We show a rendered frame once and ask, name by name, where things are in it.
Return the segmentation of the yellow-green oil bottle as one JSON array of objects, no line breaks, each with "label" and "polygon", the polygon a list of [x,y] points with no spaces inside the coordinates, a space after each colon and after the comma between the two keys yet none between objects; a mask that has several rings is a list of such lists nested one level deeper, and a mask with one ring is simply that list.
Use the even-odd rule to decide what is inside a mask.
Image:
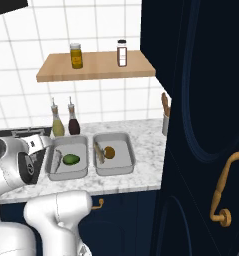
[{"label": "yellow-green oil bottle", "polygon": [[52,125],[53,134],[55,137],[63,136],[65,134],[65,129],[59,117],[58,106],[55,104],[55,102],[52,102],[51,110],[53,114],[53,125]]}]

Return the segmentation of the green avocado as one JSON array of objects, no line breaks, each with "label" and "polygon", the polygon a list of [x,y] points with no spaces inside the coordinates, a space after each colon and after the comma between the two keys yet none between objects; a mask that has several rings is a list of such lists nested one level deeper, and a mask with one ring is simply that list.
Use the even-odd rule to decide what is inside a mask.
[{"label": "green avocado", "polygon": [[80,162],[80,157],[74,154],[67,154],[63,157],[65,165],[75,165]]}]

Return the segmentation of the grey fish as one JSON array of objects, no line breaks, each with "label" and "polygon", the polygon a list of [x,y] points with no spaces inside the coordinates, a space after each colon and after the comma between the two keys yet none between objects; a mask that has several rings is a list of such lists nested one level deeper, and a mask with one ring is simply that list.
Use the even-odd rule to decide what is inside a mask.
[{"label": "grey fish", "polygon": [[61,164],[61,160],[62,160],[62,153],[60,150],[55,150],[55,154],[54,154],[54,168],[55,168],[55,173],[57,172],[58,168],[60,167]]}]

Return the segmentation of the brown avocado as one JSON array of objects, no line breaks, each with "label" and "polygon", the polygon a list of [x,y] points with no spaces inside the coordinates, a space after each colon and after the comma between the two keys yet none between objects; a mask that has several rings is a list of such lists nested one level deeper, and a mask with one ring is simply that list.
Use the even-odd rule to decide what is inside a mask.
[{"label": "brown avocado", "polygon": [[105,155],[106,158],[112,159],[115,156],[115,150],[112,147],[107,146],[104,149],[104,155]]}]

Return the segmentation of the yellow oil jar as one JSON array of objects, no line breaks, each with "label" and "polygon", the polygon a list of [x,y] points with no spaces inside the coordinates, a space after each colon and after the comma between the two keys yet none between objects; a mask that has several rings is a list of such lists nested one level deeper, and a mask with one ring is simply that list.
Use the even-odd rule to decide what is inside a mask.
[{"label": "yellow oil jar", "polygon": [[82,51],[80,43],[70,44],[71,63],[74,69],[81,69],[83,67]]}]

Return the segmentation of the dark vinegar bottle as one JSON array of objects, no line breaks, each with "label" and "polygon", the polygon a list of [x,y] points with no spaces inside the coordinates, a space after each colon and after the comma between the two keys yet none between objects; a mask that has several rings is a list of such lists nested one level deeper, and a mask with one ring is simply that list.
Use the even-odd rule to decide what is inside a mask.
[{"label": "dark vinegar bottle", "polygon": [[80,133],[80,125],[78,120],[76,119],[75,108],[72,102],[69,102],[68,110],[69,110],[69,124],[68,124],[69,133],[71,135],[78,135]]}]

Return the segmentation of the dark navy fridge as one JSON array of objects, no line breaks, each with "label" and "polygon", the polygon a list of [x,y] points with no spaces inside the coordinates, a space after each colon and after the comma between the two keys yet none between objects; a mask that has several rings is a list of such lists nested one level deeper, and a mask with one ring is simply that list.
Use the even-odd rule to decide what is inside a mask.
[{"label": "dark navy fridge", "polygon": [[141,51],[171,98],[151,256],[239,256],[239,0],[142,0]]}]

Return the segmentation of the tan fish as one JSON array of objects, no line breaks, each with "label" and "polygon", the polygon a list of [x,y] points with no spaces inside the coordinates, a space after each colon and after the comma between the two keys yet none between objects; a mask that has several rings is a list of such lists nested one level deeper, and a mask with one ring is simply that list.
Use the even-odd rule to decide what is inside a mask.
[{"label": "tan fish", "polygon": [[103,153],[102,149],[100,148],[100,146],[97,142],[94,142],[94,149],[95,149],[95,152],[98,156],[100,164],[103,164],[105,162],[105,156],[104,156],[104,153]]}]

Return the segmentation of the grey metal tupperware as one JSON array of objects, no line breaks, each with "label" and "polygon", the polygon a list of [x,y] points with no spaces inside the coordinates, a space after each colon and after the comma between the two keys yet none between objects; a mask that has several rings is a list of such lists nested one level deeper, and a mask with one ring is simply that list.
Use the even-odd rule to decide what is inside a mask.
[{"label": "grey metal tupperware", "polygon": [[134,170],[136,163],[134,150],[126,132],[107,132],[95,134],[93,142],[97,143],[102,151],[107,146],[115,150],[115,156],[112,159],[104,159],[101,164],[96,150],[93,150],[93,165],[100,176],[114,176],[130,174]]},{"label": "grey metal tupperware", "polygon": [[[55,173],[54,154],[56,149],[61,151],[62,160],[60,167]],[[79,156],[80,162],[75,165],[65,165],[63,157],[67,154]],[[53,145],[47,150],[45,171],[52,181],[84,178],[88,174],[88,166],[88,138],[84,135],[57,137],[53,140]]]}]

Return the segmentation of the dark navy cabinet door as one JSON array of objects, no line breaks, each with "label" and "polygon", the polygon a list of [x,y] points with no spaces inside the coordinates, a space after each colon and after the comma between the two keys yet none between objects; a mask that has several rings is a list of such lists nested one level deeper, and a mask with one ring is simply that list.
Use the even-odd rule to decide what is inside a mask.
[{"label": "dark navy cabinet door", "polygon": [[[92,256],[149,256],[156,193],[154,191],[111,194],[92,197],[92,210],[78,224],[82,241]],[[24,225],[26,203],[0,205],[4,221]],[[37,256],[43,256],[42,239],[37,239]]]}]

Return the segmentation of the wooden wall shelf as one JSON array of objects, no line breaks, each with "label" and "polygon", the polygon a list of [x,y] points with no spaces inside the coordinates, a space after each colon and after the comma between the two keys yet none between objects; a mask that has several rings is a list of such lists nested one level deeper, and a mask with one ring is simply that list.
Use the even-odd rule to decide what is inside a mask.
[{"label": "wooden wall shelf", "polygon": [[127,52],[127,66],[117,65],[117,52],[85,52],[83,67],[73,69],[69,53],[50,54],[36,75],[38,82],[153,77],[155,68],[139,50]]}]

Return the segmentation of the white utensil holder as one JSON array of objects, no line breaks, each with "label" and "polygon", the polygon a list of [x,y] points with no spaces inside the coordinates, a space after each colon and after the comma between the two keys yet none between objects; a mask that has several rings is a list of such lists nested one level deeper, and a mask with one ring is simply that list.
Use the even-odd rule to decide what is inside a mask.
[{"label": "white utensil holder", "polygon": [[168,134],[168,127],[169,127],[169,116],[167,116],[164,113],[164,115],[163,115],[163,126],[162,126],[162,134],[164,136],[167,136],[167,134]]}]

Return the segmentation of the black range hood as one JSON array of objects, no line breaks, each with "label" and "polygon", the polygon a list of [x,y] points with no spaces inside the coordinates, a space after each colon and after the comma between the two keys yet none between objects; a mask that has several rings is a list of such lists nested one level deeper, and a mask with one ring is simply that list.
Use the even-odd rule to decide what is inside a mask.
[{"label": "black range hood", "polygon": [[0,0],[0,15],[28,6],[27,0]]}]

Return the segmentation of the brown spice shaker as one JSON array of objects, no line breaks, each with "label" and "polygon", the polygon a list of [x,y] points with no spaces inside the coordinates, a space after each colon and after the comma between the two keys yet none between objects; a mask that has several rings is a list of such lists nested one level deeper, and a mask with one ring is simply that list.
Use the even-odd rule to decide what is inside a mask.
[{"label": "brown spice shaker", "polygon": [[125,39],[117,41],[117,64],[119,67],[127,66],[127,46]]}]

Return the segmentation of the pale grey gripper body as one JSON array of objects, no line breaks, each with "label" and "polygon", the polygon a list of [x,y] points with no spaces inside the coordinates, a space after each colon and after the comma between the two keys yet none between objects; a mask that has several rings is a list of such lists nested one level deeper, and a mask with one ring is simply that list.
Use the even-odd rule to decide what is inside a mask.
[{"label": "pale grey gripper body", "polygon": [[43,150],[52,146],[53,140],[48,136],[40,136],[40,143],[41,143],[40,149]]}]

